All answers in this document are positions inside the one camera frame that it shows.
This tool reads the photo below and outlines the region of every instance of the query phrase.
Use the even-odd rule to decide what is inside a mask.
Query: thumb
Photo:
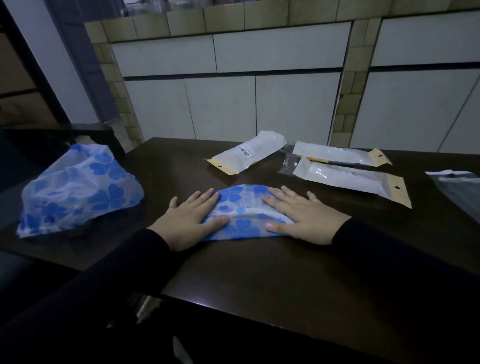
[[[265,228],[270,232],[277,234],[286,234],[295,237],[296,224],[285,224],[282,222],[269,221],[265,224]]]
[[[202,234],[206,236],[211,232],[217,231],[229,221],[230,221],[230,218],[228,217],[228,215],[222,215],[222,216],[213,218],[210,221],[206,222],[205,224],[201,225]]]

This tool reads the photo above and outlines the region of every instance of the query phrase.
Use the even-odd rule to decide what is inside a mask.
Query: person's left hand
[[[208,234],[220,229],[228,221],[228,215],[218,216],[205,224],[200,222],[215,206],[220,194],[210,188],[200,196],[200,191],[191,195],[177,207],[177,197],[171,199],[168,210],[149,227],[165,240],[172,252],[191,248]]]

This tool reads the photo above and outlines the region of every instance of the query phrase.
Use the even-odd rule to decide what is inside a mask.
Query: wooden tabletop
[[[480,274],[480,226],[450,202],[424,171],[469,170],[480,175],[480,156],[384,151],[393,165],[378,170],[404,177],[413,209],[376,195],[278,174],[276,152],[236,176],[204,158],[238,143],[154,138],[119,162],[145,191],[140,205],[85,226],[19,239],[16,225],[1,233],[0,248],[84,270],[138,228],[152,224],[172,196],[253,183],[314,192],[324,203],[390,233],[451,264]],[[258,322],[399,362],[422,362],[421,338],[397,309],[329,247],[288,237],[202,243],[187,254],[158,294],[208,306]]]

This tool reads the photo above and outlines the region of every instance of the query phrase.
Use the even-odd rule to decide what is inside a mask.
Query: person
[[[475,348],[479,321],[480,279],[367,224],[289,188],[269,188],[275,197],[264,202],[287,215],[293,224],[267,222],[266,228],[333,252],[408,315],[437,332],[439,345],[457,357]],[[0,329],[0,355],[53,357],[85,350],[111,319],[112,307],[131,294],[145,266],[164,265],[171,252],[193,247],[228,223],[219,216],[202,224],[219,193],[195,192],[168,210],[152,226],[141,229],[113,252]]]

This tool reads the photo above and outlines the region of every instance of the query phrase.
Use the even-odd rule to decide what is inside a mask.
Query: hand
[[[171,199],[168,210],[149,227],[165,240],[170,251],[180,252],[191,248],[205,236],[224,226],[229,217],[218,216],[205,224],[200,222],[215,206],[220,194],[211,188],[200,196],[200,191],[191,195],[177,207],[177,197]]]
[[[307,192],[308,200],[285,186],[282,186],[281,191],[272,187],[268,191],[278,200],[267,196],[262,196],[262,200],[294,222],[268,222],[265,228],[271,232],[287,234],[317,245],[327,245],[332,243],[335,233],[350,218],[322,204],[310,191]]]

